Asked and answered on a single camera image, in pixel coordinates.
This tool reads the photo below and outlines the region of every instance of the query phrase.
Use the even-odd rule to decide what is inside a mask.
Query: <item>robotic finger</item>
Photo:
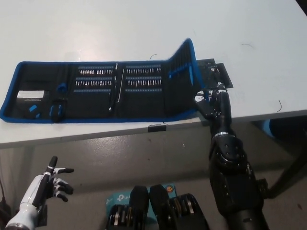
[[[69,168],[55,168],[53,171],[53,176],[61,173],[73,173],[74,169],[69,169]]]

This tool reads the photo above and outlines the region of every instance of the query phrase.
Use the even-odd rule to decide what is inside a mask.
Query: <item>blue plastic piece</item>
[[[271,120],[265,120],[262,124],[262,131],[268,135],[269,137],[271,138],[275,138],[273,133],[271,132],[271,129],[270,129],[270,121]]]
[[[57,87],[57,91],[58,92],[67,92],[67,84],[66,83],[62,83]]]
[[[37,106],[34,104],[29,108],[29,111],[32,112],[33,110],[35,110],[37,108]]]

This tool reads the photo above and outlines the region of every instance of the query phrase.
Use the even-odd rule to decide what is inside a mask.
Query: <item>blue case trim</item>
[[[205,88],[205,84],[202,80],[202,76],[201,76],[201,72],[197,67],[197,61],[196,61],[196,57],[195,57],[195,50],[194,50],[194,46],[193,43],[191,41],[190,38],[186,39],[185,42],[180,46],[180,48],[185,44],[188,43],[189,47],[190,47],[190,55],[191,55],[191,63],[189,63],[189,68],[192,68],[194,73],[195,73],[195,77],[198,80],[199,84],[201,85],[201,88]],[[157,60],[157,61],[150,61],[150,65],[148,65],[148,61],[144,61],[144,63],[146,63],[145,65],[140,65],[140,61],[130,61],[127,62],[129,64],[132,64],[133,66],[130,66],[131,68],[135,68],[134,64],[138,64],[139,67],[145,68],[145,67],[160,67],[161,66],[161,61],[170,61],[173,58],[173,56],[171,58],[169,58],[168,60]],[[13,122],[13,123],[43,123],[43,124],[50,124],[50,123],[54,123],[51,121],[50,119],[24,119],[24,118],[13,118],[13,117],[6,117],[4,115],[4,110],[6,108],[6,106],[9,103],[10,100],[10,96],[12,94],[15,82],[17,80],[18,77],[18,73],[20,71],[20,68],[22,67],[22,65],[24,64],[28,64],[28,63],[35,63],[37,65],[45,65],[47,63],[50,62],[36,62],[36,61],[23,61],[18,63],[18,65],[16,66],[15,72],[13,74],[13,78],[12,81],[10,83],[8,92],[6,94],[6,97],[4,99],[3,105],[0,109],[0,118],[6,122]],[[103,62],[103,64],[110,64],[110,65],[114,65],[118,62],[115,61],[109,61],[109,62]],[[97,64],[101,64],[101,62],[51,62],[50,64],[52,65],[56,65],[56,64],[60,64],[60,65],[67,65],[67,64],[76,64],[76,65],[82,65],[82,64],[92,64],[92,65],[97,65]],[[79,66],[79,69],[88,69],[88,68],[92,68],[89,66]],[[113,69],[113,66],[103,66],[103,67],[97,67],[94,66],[94,69]],[[193,82],[193,76],[190,74],[190,78],[191,82]],[[61,120],[59,123],[118,123],[118,122],[170,122],[170,121],[178,121],[184,118],[187,118],[187,116],[191,115],[192,113],[196,112],[196,110],[188,110],[186,112],[183,112],[181,114],[178,114],[176,116],[173,117],[169,117],[169,118],[85,118],[85,119],[63,119]]]

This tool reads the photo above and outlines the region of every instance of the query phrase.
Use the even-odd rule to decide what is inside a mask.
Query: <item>robotic hand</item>
[[[20,203],[19,212],[6,225],[5,230],[34,230],[42,214],[46,199],[58,197],[64,202],[73,188],[64,180],[55,178],[60,173],[72,173],[74,169],[55,168],[58,158],[52,157],[46,171],[34,178]]]
[[[212,68],[217,85],[194,98],[201,115],[210,122],[210,183],[219,212],[230,230],[268,230],[262,213],[263,197],[247,160],[242,141],[231,129],[227,89]]]

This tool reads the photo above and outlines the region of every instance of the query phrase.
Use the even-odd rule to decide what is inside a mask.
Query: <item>tool kit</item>
[[[187,39],[168,60],[21,62],[0,118],[14,123],[174,121],[195,112],[195,94],[223,64],[195,58]]]

